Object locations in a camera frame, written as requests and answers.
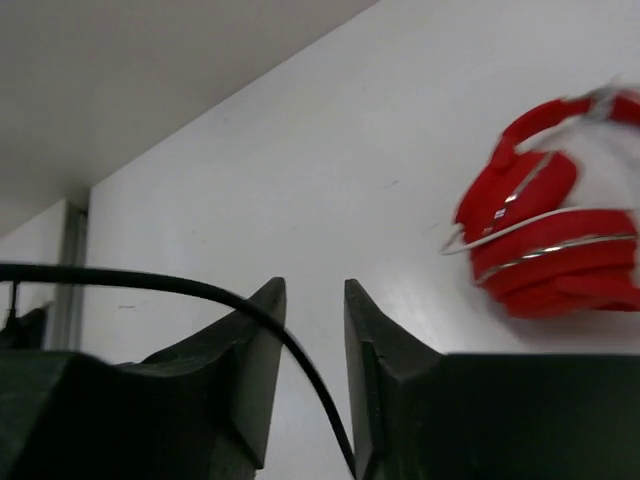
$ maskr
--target white wall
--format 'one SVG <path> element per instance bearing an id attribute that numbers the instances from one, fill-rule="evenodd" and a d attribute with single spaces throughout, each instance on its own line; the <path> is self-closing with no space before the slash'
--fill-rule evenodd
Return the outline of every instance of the white wall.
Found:
<path id="1" fill-rule="evenodd" d="M 0 262 L 58 263 L 66 212 L 67 202 L 60 201 L 0 239 Z M 10 285 L 0 284 L 0 311 L 9 308 L 9 293 Z M 19 313 L 52 302 L 54 294 L 55 285 L 21 285 Z"/>
<path id="2" fill-rule="evenodd" d="M 436 254 L 499 132 L 615 74 L 640 79 L 640 3 L 383 0 L 96 186 L 88 262 L 249 295 L 289 289 L 287 323 L 348 422 L 343 281 L 442 350 L 637 351 L 640 322 L 532 325 Z M 83 348 L 144 356 L 223 312 L 167 294 L 86 293 Z M 346 479 L 311 388 L 285 358 L 260 478 Z"/>

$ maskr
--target headphone ear cup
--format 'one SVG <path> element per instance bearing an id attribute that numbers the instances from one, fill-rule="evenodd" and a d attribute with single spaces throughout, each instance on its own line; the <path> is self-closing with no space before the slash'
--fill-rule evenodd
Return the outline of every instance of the headphone ear cup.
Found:
<path id="1" fill-rule="evenodd" d="M 478 177 L 468 194 L 477 201 L 471 205 L 466 196 L 464 225 L 467 243 L 482 238 L 489 228 L 496 232 L 527 218 L 558 208 L 578 177 L 576 163 L 563 152 L 529 151 L 518 156 L 500 175 L 492 170 Z"/>
<path id="2" fill-rule="evenodd" d="M 636 227 L 624 211 L 566 212 L 474 249 L 474 277 L 512 315 L 520 317 L 603 308 L 612 301 L 561 292 L 554 282 L 560 277 L 592 274 L 630 279 L 636 237 Z M 583 240 L 593 241 L 580 244 Z"/>

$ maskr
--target headphone headband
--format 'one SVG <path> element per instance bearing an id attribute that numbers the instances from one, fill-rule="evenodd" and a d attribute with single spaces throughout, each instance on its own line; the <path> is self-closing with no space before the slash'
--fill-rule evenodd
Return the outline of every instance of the headphone headband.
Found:
<path id="1" fill-rule="evenodd" d="M 498 171 L 508 168 L 520 143 L 578 115 L 640 127 L 640 95 L 631 89 L 607 86 L 581 97 L 557 98 L 532 108 L 502 132 L 489 160 L 490 168 Z"/>

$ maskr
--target red headphones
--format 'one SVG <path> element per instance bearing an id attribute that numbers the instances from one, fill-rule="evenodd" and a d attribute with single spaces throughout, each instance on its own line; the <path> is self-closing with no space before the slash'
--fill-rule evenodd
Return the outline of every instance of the red headphones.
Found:
<path id="1" fill-rule="evenodd" d="M 640 310 L 632 280 L 638 230 L 629 212 L 561 208 L 578 179 L 576 163 L 562 151 L 516 151 L 533 135 L 580 115 L 640 127 L 640 99 L 634 91 L 605 87 L 518 118 L 460 202 L 455 222 L 466 245 L 443 251 L 470 250 L 475 283 L 516 317 Z"/>

